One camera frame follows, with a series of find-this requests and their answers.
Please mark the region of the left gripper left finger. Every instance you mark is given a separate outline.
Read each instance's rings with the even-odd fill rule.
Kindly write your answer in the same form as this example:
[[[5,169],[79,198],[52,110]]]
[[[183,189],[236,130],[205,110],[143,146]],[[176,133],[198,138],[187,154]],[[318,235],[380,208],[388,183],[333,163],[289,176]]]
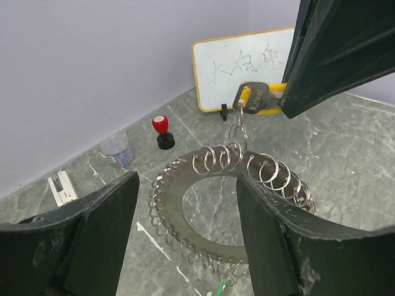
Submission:
[[[139,176],[55,210],[1,225],[2,295],[115,295],[138,200]]]

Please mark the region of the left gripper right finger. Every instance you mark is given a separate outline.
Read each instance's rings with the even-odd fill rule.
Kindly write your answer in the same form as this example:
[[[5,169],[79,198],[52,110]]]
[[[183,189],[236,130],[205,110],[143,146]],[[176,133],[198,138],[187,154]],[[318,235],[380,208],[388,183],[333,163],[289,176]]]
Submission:
[[[236,182],[255,295],[393,295],[394,227],[363,231],[310,214],[247,175]]]

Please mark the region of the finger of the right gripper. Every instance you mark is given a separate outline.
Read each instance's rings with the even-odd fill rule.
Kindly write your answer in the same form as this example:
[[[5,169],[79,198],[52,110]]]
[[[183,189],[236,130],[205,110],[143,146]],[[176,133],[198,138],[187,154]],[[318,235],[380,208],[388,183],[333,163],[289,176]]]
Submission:
[[[393,0],[301,1],[283,75],[281,109],[294,118],[391,73]]]

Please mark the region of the green tagged key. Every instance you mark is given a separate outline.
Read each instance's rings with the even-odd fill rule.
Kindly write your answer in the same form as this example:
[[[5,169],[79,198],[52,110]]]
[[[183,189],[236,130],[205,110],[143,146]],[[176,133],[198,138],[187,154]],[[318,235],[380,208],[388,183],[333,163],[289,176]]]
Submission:
[[[228,276],[227,278],[223,278],[219,282],[219,287],[213,293],[214,296],[225,296],[228,295],[232,288],[234,288],[236,280],[234,277]]]

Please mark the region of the yellow tagged key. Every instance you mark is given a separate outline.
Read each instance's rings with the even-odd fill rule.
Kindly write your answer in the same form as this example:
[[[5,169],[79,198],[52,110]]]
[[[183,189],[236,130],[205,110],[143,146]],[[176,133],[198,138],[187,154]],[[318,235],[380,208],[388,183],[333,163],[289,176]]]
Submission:
[[[238,87],[232,107],[234,110],[250,115],[281,113],[280,101],[286,85],[286,83],[243,82]]]

